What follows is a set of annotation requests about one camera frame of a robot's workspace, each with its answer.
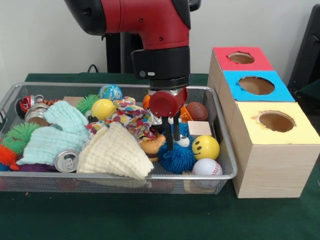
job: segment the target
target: green table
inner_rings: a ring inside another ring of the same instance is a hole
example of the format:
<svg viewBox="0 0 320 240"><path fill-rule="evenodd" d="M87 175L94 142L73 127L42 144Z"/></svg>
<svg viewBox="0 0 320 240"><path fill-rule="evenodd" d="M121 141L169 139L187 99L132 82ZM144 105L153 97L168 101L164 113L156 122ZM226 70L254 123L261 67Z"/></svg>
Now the green table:
<svg viewBox="0 0 320 240"><path fill-rule="evenodd" d="M192 85L208 75L193 74ZM30 74L29 82L145 84L130 74ZM0 193L0 239L314 240L320 239L320 170L301 198L218 195Z"/></svg>

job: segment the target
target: wire basket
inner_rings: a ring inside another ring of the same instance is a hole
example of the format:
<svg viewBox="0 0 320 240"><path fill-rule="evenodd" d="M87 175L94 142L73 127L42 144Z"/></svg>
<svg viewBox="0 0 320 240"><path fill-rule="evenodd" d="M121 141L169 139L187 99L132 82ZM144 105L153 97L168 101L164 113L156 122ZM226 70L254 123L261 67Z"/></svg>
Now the wire basket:
<svg viewBox="0 0 320 240"><path fill-rule="evenodd" d="M0 103L0 133L5 135L13 126L23 123L15 111L15 103L29 95L43 95L44 99L63 99L97 94L103 84L23 82L11 87ZM135 98L137 104L148 93L147 85L118 85L124 96ZM217 162L223 175L173 174L159 162L145 180L112 174L51 173L51 172L0 172L0 191L8 192L73 192L73 193L168 193L218 194L227 180L237 174L232 145L225 126L223 113L215 90L209 87L189 86L189 102L200 102L208 110L211 132L220 144ZM197 181L212 181L214 188L199 187Z"/></svg>

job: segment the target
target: yellow towel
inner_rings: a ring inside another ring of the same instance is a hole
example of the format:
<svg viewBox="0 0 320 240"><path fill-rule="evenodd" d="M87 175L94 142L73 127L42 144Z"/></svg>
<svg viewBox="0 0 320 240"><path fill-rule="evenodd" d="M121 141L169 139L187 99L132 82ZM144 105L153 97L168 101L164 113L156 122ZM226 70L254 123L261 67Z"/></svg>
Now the yellow towel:
<svg viewBox="0 0 320 240"><path fill-rule="evenodd" d="M143 180L154 169L136 139L119 122L102 127L80 153L77 173L106 173Z"/></svg>

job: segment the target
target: light blue cloth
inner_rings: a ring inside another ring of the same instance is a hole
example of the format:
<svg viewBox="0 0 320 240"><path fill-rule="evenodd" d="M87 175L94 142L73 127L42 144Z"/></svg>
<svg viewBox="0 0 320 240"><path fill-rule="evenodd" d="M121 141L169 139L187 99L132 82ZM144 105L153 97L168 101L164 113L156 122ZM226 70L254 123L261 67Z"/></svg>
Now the light blue cloth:
<svg viewBox="0 0 320 240"><path fill-rule="evenodd" d="M44 117L56 127L36 129L24 149L23 158L16 162L18 165L54 165L59 153L65 150L80 152L82 145L89 140L89 132L85 128L88 120L67 102L56 102L49 107Z"/></svg>

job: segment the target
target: wooden block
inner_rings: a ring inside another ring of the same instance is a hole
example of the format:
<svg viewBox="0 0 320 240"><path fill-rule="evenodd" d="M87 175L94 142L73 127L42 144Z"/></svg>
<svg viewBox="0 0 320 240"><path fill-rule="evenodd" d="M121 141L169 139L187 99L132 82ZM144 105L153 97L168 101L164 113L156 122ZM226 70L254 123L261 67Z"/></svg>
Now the wooden block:
<svg viewBox="0 0 320 240"><path fill-rule="evenodd" d="M295 101L275 71L224 71L221 78L219 99L228 131L233 119L235 101Z"/></svg>
<svg viewBox="0 0 320 240"><path fill-rule="evenodd" d="M296 102L237 102L230 133L238 198L298 198L320 137Z"/></svg>
<svg viewBox="0 0 320 240"><path fill-rule="evenodd" d="M212 136L208 121L188 121L189 133L198 137L202 135Z"/></svg>
<svg viewBox="0 0 320 240"><path fill-rule="evenodd" d="M273 71L258 47L214 47L212 49L208 86L220 94L223 71Z"/></svg>
<svg viewBox="0 0 320 240"><path fill-rule="evenodd" d="M68 104L75 107L77 103L80 102L82 99L82 96L65 96L63 98L63 101L66 101Z"/></svg>

